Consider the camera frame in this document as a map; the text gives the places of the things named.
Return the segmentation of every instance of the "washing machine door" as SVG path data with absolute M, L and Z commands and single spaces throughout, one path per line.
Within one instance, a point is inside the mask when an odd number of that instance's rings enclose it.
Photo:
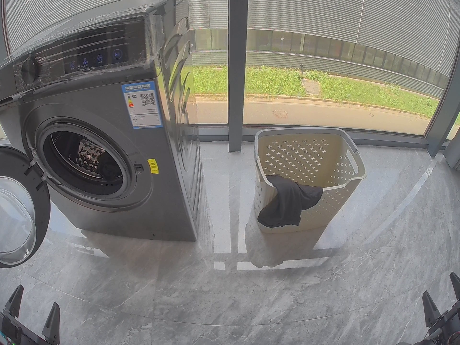
M 43 179 L 24 153 L 0 147 L 0 268 L 24 263 L 45 238 L 51 203 Z

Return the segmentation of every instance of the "gray tile floor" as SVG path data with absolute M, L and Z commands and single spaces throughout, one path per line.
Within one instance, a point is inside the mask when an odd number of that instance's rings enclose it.
M 80 231 L 57 210 L 0 303 L 41 333 L 53 301 L 62 344 L 396 344 L 423 338 L 421 294 L 440 311 L 460 274 L 460 173 L 424 150 L 359 147 L 368 172 L 325 229 L 263 234 L 253 144 L 201 145 L 199 241 Z

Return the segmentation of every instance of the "door glass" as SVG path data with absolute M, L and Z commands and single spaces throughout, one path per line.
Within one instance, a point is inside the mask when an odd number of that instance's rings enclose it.
M 0 262 L 20 263 L 35 245 L 35 209 L 27 190 L 4 176 L 0 176 L 0 216 Z

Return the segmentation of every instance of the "white laundry basket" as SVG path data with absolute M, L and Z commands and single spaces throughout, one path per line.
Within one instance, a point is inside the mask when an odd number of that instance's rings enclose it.
M 314 207 L 302 211 L 300 224 L 269 228 L 266 233 L 314 229 L 327 225 L 351 196 L 366 170 L 350 136 L 337 128 L 285 128 L 261 130 L 255 138 L 256 216 L 276 196 L 266 175 L 279 174 L 296 183 L 323 187 Z

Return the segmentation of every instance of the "manhole cover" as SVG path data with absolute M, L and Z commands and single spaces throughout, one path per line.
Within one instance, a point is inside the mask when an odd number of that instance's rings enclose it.
M 276 109 L 273 111 L 273 115 L 281 119 L 287 118 L 288 116 L 287 114 L 288 114 L 287 111 L 280 110 L 280 109 Z

